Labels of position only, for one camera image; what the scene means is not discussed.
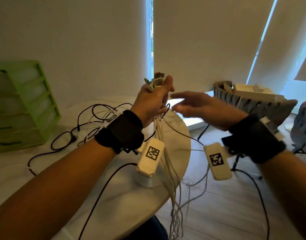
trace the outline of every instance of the storage organizer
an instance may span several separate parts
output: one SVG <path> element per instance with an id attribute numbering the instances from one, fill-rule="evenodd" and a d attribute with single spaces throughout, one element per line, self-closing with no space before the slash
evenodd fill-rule
<path id="1" fill-rule="evenodd" d="M 59 119 L 39 62 L 0 62 L 0 152 L 44 144 Z"/>

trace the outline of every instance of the round table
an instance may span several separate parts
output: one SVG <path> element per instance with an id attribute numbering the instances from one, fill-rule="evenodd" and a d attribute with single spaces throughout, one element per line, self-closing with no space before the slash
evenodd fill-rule
<path id="1" fill-rule="evenodd" d="M 77 117 L 83 109 L 97 103 L 115 107 L 125 102 L 132 103 L 134 100 L 134 97 L 125 98 L 117 96 L 114 99 L 111 98 L 111 100 L 102 99 L 75 104 L 61 112 L 62 118 L 51 135 L 50 140 L 45 145 L 20 151 L 0 153 L 0 204 L 33 178 L 25 167 L 27 161 L 36 154 L 50 151 L 51 141 L 60 133 L 70 131 L 75 127 Z M 99 106 L 95 109 L 95 112 L 103 110 L 106 110 L 106 108 Z M 91 115 L 91 109 L 84 112 L 80 117 L 80 124 L 87 122 Z M 179 132 L 190 135 L 183 120 L 172 110 L 168 111 L 165 119 Z M 162 124 L 165 146 L 172 164 L 180 180 L 182 180 L 190 160 L 191 140 L 172 130 L 164 121 L 162 121 Z M 83 140 L 87 127 L 88 125 L 84 125 L 81 127 L 80 132 L 74 131 L 74 134 L 78 137 L 77 142 Z M 151 135 L 152 130 L 152 126 L 143 130 L 145 138 Z M 61 147 L 68 140 L 68 137 L 61 138 L 54 146 Z M 75 149 L 77 142 L 59 153 L 37 157 L 32 161 L 31 168 L 37 173 L 41 172 Z M 96 198 L 108 178 L 121 165 L 129 162 L 137 163 L 139 157 L 140 155 L 135 155 L 133 152 L 129 154 L 122 152 L 117 155 L 99 178 L 94 189 L 78 212 L 53 239 L 77 239 Z M 165 188 L 162 185 L 154 188 L 144 188 L 137 182 L 136 174 L 136 167 L 131 165 L 124 167 L 116 173 L 104 190 L 85 228 L 82 239 L 100 238 L 106 240 L 123 238 L 152 217 L 165 204 L 169 198 Z"/>

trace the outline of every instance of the chair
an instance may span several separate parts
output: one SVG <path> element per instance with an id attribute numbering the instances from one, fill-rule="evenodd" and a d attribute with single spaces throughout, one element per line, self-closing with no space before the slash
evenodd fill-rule
<path id="1" fill-rule="evenodd" d="M 284 120 L 290 115 L 292 109 L 297 104 L 297 100 L 283 100 L 275 101 L 257 101 L 246 97 L 237 96 L 234 93 L 224 90 L 224 83 L 232 87 L 232 81 L 219 81 L 213 86 L 214 97 L 231 104 L 248 114 L 257 114 L 259 118 L 268 117 L 276 128 L 281 125 Z M 207 125 L 203 132 L 199 135 L 198 140 L 205 133 L 209 125 Z M 232 170 L 235 170 L 236 165 L 241 155 L 238 155 L 234 161 Z"/>
<path id="2" fill-rule="evenodd" d="M 294 142 L 293 153 L 306 154 L 306 101 L 300 106 L 299 113 L 294 119 L 291 130 L 291 139 Z"/>

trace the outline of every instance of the marble table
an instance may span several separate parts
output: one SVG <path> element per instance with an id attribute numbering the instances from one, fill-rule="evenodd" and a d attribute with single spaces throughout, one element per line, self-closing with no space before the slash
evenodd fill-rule
<path id="1" fill-rule="evenodd" d="M 114 107 L 124 102 L 133 103 L 134 100 L 134 97 L 114 97 L 110 100 L 93 100 L 75 104 L 61 111 L 62 118 L 51 135 L 50 140 L 45 145 L 20 151 L 0 153 L 0 204 L 33 178 L 26 167 L 27 161 L 36 154 L 50 151 L 51 141 L 60 133 L 70 131 L 75 127 L 77 116 L 83 109 L 97 103 L 108 104 Z M 103 110 L 106 109 L 104 107 L 97 107 L 95 112 Z M 82 114 L 80 124 L 87 122 L 90 117 L 91 109 Z M 181 133 L 190 135 L 183 120 L 173 111 L 169 110 L 165 119 Z M 162 124 L 166 148 L 181 180 L 190 160 L 191 140 L 172 130 L 164 121 Z M 87 129 L 90 131 L 90 128 L 87 127 L 88 125 L 82 126 L 80 132 L 74 132 L 78 136 L 77 142 L 83 140 Z M 152 130 L 152 126 L 143 130 L 145 138 L 152 134 Z M 54 146 L 61 147 L 66 144 L 69 140 L 69 135 L 67 134 L 66 136 L 56 142 Z M 37 173 L 41 172 L 75 149 L 77 142 L 59 153 L 36 158 L 31 163 L 32 169 Z M 99 178 L 94 189 L 78 212 L 53 239 L 77 239 L 107 179 L 121 165 L 129 162 L 137 163 L 138 161 L 139 155 L 136 156 L 134 153 L 127 154 L 122 152 L 116 156 Z M 168 193 L 162 185 L 154 188 L 144 188 L 137 182 L 136 174 L 136 167 L 130 165 L 120 170 L 112 178 L 86 226 L 82 239 L 100 238 L 106 240 L 123 238 L 152 217 L 168 200 Z"/>

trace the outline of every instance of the wooden floor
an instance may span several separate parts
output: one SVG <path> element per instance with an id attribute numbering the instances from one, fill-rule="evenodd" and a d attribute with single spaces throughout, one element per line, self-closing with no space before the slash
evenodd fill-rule
<path id="1" fill-rule="evenodd" d="M 294 115 L 291 115 L 285 123 L 290 123 L 293 119 Z M 285 142 L 288 149 L 292 149 L 289 132 L 283 125 L 279 129 L 286 136 Z M 201 128 L 191 131 L 191 136 L 197 138 L 202 130 Z M 221 138 L 226 135 L 229 135 L 229 133 L 210 126 L 200 140 L 203 144 L 211 144 L 220 142 Z M 203 149 L 197 142 L 192 140 L 191 143 L 192 149 Z M 299 155 L 299 157 L 306 161 L 305 155 Z M 230 165 L 233 165 L 233 159 L 229 159 Z M 193 184 L 199 181 L 205 174 L 206 168 L 207 159 L 204 152 L 192 151 L 189 166 L 183 178 L 183 183 L 181 183 L 182 201 L 188 199 L 188 188 L 184 183 Z M 249 158 L 240 159 L 237 168 L 259 174 L 257 167 Z M 265 181 L 256 179 L 256 182 L 259 185 L 268 212 L 271 229 L 270 239 L 302 239 L 275 200 Z M 204 185 L 205 181 L 202 181 L 191 188 L 190 198 L 199 195 Z M 169 200 L 156 214 L 167 230 L 171 220 L 170 210 L 171 203 Z M 265 216 L 258 192 L 253 182 L 241 172 L 234 173 L 230 180 L 215 181 L 210 171 L 206 193 L 190 203 L 187 214 L 186 211 L 187 208 L 183 210 L 183 239 L 266 239 Z"/>

